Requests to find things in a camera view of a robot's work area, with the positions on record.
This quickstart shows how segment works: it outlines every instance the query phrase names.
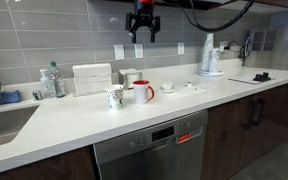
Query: kitchen counter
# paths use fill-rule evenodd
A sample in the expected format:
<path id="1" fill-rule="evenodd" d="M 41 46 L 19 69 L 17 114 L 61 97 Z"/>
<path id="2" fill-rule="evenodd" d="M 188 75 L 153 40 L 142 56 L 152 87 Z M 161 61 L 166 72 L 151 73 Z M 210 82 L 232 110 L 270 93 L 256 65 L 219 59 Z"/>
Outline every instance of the kitchen counter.
<path id="1" fill-rule="evenodd" d="M 120 111 L 108 109 L 105 93 L 81 97 L 68 94 L 60 99 L 25 100 L 0 106 L 0 111 L 5 111 L 39 105 L 17 137 L 0 145 L 0 172 L 288 83 L 288 71 L 283 70 L 249 67 L 222 70 L 225 75 L 221 77 L 196 75 L 196 68 L 192 66 L 168 67 L 158 72 L 148 70 L 144 78 L 154 78 L 151 84 L 156 91 L 165 81 L 175 85 L 190 81 L 206 91 L 177 99 L 157 92 L 152 102 L 136 105 L 133 91 L 129 90 L 125 91 L 125 106 Z M 228 80 L 232 76 L 264 71 L 276 79 L 258 85 Z"/>

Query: wooden cabinet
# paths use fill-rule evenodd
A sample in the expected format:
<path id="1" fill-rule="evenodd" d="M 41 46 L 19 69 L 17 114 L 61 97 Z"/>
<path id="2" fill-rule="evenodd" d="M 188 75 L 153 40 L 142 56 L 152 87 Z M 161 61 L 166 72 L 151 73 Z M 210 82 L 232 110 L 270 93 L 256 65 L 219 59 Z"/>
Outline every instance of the wooden cabinet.
<path id="1" fill-rule="evenodd" d="M 287 139 L 288 84 L 211 108 L 202 179 L 228 179 Z"/>
<path id="2" fill-rule="evenodd" d="M 288 8 L 288 0 L 255 0 L 256 3 Z"/>
<path id="3" fill-rule="evenodd" d="M 95 180 L 88 147 L 0 173 L 0 180 Z"/>
<path id="4" fill-rule="evenodd" d="M 227 179 L 240 169 L 253 96 L 209 109 L 202 179 Z"/>

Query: dishwasher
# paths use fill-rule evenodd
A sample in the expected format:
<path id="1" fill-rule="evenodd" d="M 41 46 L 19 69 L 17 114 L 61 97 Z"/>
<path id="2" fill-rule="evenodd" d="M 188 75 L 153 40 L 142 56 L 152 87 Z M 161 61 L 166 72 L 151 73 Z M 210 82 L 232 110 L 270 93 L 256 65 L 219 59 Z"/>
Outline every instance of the dishwasher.
<path id="1" fill-rule="evenodd" d="M 101 180 L 199 180 L 207 111 L 94 144 Z"/>

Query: blue sponge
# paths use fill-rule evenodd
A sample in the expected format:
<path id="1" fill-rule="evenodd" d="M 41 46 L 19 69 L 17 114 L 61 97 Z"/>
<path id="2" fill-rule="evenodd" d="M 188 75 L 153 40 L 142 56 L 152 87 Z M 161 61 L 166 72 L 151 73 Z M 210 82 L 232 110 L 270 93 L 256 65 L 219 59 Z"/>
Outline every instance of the blue sponge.
<path id="1" fill-rule="evenodd" d="M 21 94 L 19 90 L 14 92 L 0 92 L 0 104 L 16 103 L 21 101 Z"/>

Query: floor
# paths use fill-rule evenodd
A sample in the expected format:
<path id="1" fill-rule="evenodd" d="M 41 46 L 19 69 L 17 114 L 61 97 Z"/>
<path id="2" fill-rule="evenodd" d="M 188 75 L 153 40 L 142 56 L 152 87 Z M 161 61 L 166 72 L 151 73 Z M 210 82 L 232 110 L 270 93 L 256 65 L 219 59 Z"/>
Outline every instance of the floor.
<path id="1" fill-rule="evenodd" d="M 229 180 L 286 180 L 288 141 L 256 160 Z"/>

